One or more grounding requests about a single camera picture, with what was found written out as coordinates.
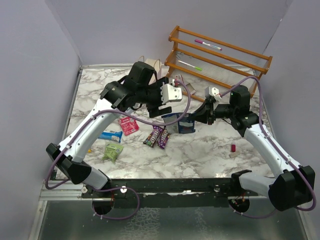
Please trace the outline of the blue Burts chips bag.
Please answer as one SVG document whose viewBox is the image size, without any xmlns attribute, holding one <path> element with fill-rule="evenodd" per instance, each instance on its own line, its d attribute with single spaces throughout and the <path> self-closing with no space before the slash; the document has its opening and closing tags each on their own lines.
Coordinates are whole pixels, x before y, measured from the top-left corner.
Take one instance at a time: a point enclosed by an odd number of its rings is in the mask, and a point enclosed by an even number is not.
<svg viewBox="0 0 320 240">
<path fill-rule="evenodd" d="M 175 121 L 180 117 L 182 113 L 169 113 L 163 115 L 161 118 L 164 123 L 170 123 Z M 169 134 L 192 134 L 195 130 L 195 122 L 189 119 L 189 114 L 187 113 L 181 120 L 177 121 L 174 124 L 165 126 Z"/>
</svg>

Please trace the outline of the purple m&m's packet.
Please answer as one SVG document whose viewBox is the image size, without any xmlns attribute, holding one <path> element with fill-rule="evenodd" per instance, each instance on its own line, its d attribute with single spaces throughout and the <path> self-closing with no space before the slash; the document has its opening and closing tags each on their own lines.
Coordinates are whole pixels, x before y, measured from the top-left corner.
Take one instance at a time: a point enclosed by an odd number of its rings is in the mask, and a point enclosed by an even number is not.
<svg viewBox="0 0 320 240">
<path fill-rule="evenodd" d="M 162 133 L 160 134 L 159 138 L 157 139 L 157 146 L 161 149 L 165 149 L 167 142 L 170 138 L 170 133 L 168 132 L 167 128 L 165 127 Z"/>
<path fill-rule="evenodd" d="M 163 132 L 163 128 L 160 126 L 153 126 L 152 127 L 152 132 L 148 135 L 148 137 L 143 141 L 144 145 L 147 145 L 151 148 L 153 148 L 156 144 L 157 139 Z"/>
</svg>

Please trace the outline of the pink snack packet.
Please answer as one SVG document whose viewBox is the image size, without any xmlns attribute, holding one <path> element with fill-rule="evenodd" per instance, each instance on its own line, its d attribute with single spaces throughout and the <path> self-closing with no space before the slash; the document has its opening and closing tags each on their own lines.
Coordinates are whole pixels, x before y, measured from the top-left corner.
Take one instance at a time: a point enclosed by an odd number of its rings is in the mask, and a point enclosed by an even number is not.
<svg viewBox="0 0 320 240">
<path fill-rule="evenodd" d="M 131 135 L 139 130 L 136 120 L 129 116 L 120 118 L 118 123 L 125 136 Z"/>
</svg>

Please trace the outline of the blue white snack bar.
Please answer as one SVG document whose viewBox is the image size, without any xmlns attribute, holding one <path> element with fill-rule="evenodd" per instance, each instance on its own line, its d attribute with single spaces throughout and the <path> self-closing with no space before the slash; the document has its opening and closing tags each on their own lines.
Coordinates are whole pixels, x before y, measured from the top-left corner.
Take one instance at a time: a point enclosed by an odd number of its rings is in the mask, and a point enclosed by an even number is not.
<svg viewBox="0 0 320 240">
<path fill-rule="evenodd" d="M 111 140 L 115 141 L 117 143 L 121 142 L 123 132 L 122 131 L 104 131 L 100 134 L 98 137 L 99 139 L 102 140 Z"/>
</svg>

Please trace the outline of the pink paper bag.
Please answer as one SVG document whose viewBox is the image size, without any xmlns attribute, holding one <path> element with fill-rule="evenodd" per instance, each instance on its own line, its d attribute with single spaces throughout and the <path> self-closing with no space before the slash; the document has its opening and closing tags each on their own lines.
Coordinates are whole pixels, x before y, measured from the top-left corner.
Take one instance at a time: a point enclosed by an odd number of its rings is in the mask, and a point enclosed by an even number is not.
<svg viewBox="0 0 320 240">
<path fill-rule="evenodd" d="M 138 58 L 138 61 L 144 62 L 152 66 L 155 69 L 156 77 L 158 80 L 162 77 L 165 77 L 169 71 L 169 67 L 165 66 L 159 58 L 158 59 L 145 58 L 145 56 L 142 55 Z"/>
</svg>

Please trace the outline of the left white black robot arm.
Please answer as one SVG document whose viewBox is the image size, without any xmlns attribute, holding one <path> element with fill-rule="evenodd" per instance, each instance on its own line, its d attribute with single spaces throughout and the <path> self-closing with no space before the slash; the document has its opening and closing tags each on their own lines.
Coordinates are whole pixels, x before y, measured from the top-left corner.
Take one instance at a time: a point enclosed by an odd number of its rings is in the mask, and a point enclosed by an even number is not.
<svg viewBox="0 0 320 240">
<path fill-rule="evenodd" d="M 46 153 L 52 161 L 51 169 L 58 167 L 73 184 L 86 184 L 97 196 L 106 197 L 111 190 L 110 178 L 84 161 L 84 158 L 101 133 L 119 116 L 130 116 L 136 104 L 146 105 L 149 117 L 154 118 L 172 111 L 164 105 L 164 92 L 170 86 L 169 79 L 162 77 L 154 83 L 151 78 L 156 70 L 149 64 L 137 61 L 129 74 L 109 82 L 91 112 L 67 138 L 59 144 L 50 143 Z"/>
</svg>

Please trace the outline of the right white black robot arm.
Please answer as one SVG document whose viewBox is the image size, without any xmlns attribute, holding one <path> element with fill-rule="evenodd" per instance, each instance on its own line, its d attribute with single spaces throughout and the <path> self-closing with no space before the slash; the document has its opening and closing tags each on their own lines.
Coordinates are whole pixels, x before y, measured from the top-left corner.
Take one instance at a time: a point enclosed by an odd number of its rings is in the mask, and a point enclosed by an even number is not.
<svg viewBox="0 0 320 240">
<path fill-rule="evenodd" d="M 250 110 L 251 94 L 246 86 L 235 87 L 228 104 L 221 104 L 221 95 L 215 87 L 205 89 L 205 100 L 194 112 L 194 120 L 212 125 L 216 119 L 229 119 L 232 127 L 262 156 L 273 177 L 260 176 L 251 170 L 231 175 L 229 189 L 240 196 L 253 191 L 267 197 L 278 211 L 315 202 L 315 171 L 294 160 L 273 138 L 261 120 L 261 115 Z"/>
</svg>

